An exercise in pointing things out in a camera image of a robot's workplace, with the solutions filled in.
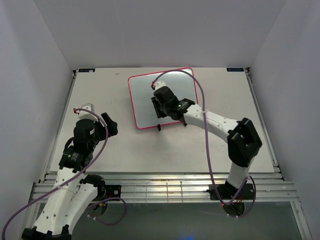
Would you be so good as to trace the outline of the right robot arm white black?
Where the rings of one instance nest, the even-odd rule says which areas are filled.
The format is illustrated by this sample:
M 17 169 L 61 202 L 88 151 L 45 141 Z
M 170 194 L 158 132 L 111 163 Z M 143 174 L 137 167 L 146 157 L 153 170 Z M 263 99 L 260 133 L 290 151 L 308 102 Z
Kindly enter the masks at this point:
M 203 111 L 194 101 L 179 100 L 166 84 L 154 84 L 151 98 L 158 118 L 170 117 L 202 128 L 227 143 L 231 160 L 230 172 L 224 185 L 217 187 L 221 195 L 237 199 L 244 193 L 243 181 L 248 175 L 253 159 L 262 147 L 262 141 L 253 122 L 248 118 L 230 119 L 210 111 Z

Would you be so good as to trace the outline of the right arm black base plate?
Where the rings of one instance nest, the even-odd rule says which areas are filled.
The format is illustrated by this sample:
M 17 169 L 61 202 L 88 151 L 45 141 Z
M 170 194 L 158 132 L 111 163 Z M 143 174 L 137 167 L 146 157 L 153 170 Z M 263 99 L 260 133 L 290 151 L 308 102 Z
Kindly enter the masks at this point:
M 224 184 L 217 184 L 216 187 L 223 201 L 231 200 L 238 190 L 227 182 L 225 182 Z M 218 200 L 217 194 L 212 184 L 209 185 L 209 188 L 206 190 L 206 192 L 209 193 L 211 200 Z M 235 200 L 253 200 L 254 193 L 255 190 L 253 185 L 251 183 L 246 183 Z

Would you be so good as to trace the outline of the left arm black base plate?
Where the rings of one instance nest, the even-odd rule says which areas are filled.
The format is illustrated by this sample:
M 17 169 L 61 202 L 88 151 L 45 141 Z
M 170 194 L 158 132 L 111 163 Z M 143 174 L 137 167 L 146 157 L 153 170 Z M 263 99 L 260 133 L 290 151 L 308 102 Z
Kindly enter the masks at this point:
M 121 185 L 103 185 L 98 187 L 97 201 L 101 201 L 108 198 L 120 198 L 122 192 Z

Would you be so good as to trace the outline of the pink framed whiteboard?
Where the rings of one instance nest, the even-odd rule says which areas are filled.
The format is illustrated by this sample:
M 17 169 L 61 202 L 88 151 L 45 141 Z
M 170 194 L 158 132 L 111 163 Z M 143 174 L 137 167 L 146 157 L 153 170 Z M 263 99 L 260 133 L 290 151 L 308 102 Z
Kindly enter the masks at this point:
M 194 74 L 194 71 L 190 67 L 185 67 L 181 70 L 182 72 L 168 72 L 162 75 L 156 82 L 164 82 L 179 100 L 187 98 L 197 104 L 199 101 L 196 82 L 190 77 L 190 75 Z M 166 126 L 179 123 L 178 121 L 172 120 L 170 117 L 157 117 L 152 103 L 152 97 L 154 96 L 152 83 L 161 73 L 162 71 L 146 73 L 131 76 L 128 79 L 134 121 L 139 130 L 156 128 L 158 125 Z

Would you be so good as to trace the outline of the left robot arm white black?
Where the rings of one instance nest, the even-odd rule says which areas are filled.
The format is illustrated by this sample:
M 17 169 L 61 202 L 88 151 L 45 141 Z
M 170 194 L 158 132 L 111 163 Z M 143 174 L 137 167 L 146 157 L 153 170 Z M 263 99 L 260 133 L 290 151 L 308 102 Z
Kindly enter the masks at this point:
M 23 230 L 23 240 L 70 240 L 91 201 L 107 196 L 105 180 L 85 171 L 97 159 L 93 153 L 98 143 L 118 134 L 118 124 L 106 112 L 101 116 L 83 108 L 75 112 L 79 120 L 64 146 L 53 192 L 33 226 Z

